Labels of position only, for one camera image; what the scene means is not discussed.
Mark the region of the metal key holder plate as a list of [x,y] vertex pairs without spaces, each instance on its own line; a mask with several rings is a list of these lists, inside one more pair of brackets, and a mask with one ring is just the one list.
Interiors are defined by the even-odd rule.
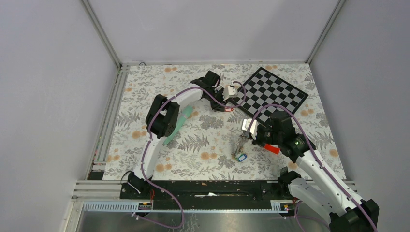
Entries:
[[235,151],[234,151],[234,153],[233,153],[233,158],[234,158],[234,159],[235,159],[235,156],[236,156],[237,154],[244,153],[244,151],[243,151],[243,146],[244,146],[244,144],[246,143],[246,141],[247,141],[247,139],[243,139],[243,138],[240,136],[240,138],[238,139],[238,141],[237,141],[237,143],[236,143]]

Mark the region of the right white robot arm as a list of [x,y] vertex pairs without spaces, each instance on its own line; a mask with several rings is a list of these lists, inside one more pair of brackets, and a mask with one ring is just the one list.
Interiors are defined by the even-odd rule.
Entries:
[[310,184],[295,171],[279,178],[278,195],[295,197],[306,204],[328,223],[332,232],[375,232],[379,206],[365,200],[341,180],[316,150],[313,142],[294,128],[294,116],[286,111],[276,111],[270,116],[270,125],[258,124],[254,118],[242,122],[238,148],[246,139],[274,153],[280,152],[301,168],[317,185]]

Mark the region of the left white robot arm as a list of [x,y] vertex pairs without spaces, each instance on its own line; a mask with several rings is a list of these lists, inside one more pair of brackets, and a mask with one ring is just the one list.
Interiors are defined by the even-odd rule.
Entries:
[[163,143],[171,134],[177,131],[177,122],[182,117],[180,110],[184,110],[191,103],[207,99],[215,111],[224,112],[227,101],[238,94],[234,85],[220,86],[221,78],[212,71],[204,77],[192,80],[184,89],[172,97],[158,94],[146,116],[147,139],[142,150],[142,157],[136,167],[127,177],[126,187],[139,199],[149,195],[150,184],[158,154]]

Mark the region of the red curved plastic piece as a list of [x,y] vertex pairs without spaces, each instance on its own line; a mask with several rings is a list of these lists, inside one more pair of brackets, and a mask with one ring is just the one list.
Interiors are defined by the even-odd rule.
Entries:
[[268,151],[270,151],[270,152],[272,152],[276,155],[280,153],[280,148],[276,147],[276,146],[273,146],[273,145],[265,144],[264,149],[266,149],[266,150],[268,150]]

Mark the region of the mint green plastic stick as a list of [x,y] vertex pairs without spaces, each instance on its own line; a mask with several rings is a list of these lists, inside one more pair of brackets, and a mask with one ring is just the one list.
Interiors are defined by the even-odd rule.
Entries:
[[179,115],[179,118],[176,122],[176,127],[175,127],[173,133],[165,139],[165,141],[163,142],[163,145],[169,144],[174,139],[174,137],[176,136],[178,131],[184,125],[185,121],[191,116],[192,112],[193,112],[193,107],[192,106],[187,106],[187,107],[184,108],[184,110]]

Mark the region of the black white checkerboard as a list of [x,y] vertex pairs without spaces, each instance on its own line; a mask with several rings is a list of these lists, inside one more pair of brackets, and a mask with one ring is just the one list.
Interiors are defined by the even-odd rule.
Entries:
[[281,105],[295,114],[308,98],[308,93],[262,67],[240,83],[243,86],[238,88],[237,97],[228,100],[233,105],[241,104],[229,116],[231,123],[240,124],[247,116],[252,118],[268,104]]

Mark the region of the floral patterned table mat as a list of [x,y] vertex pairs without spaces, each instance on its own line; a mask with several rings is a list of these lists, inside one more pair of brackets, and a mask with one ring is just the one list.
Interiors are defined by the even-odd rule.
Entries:
[[[264,68],[308,94],[295,116],[326,163],[340,177],[345,172],[322,102],[307,64],[265,64]],[[258,64],[132,66],[119,108],[103,180],[120,180],[140,166],[147,130],[145,118],[156,95],[173,96],[188,83],[213,71],[222,85],[245,82]],[[174,139],[160,152],[155,180],[274,180],[283,167],[307,175],[289,158],[247,143],[243,162],[233,154],[247,115],[239,109],[215,112],[207,100],[193,104],[193,112]]]

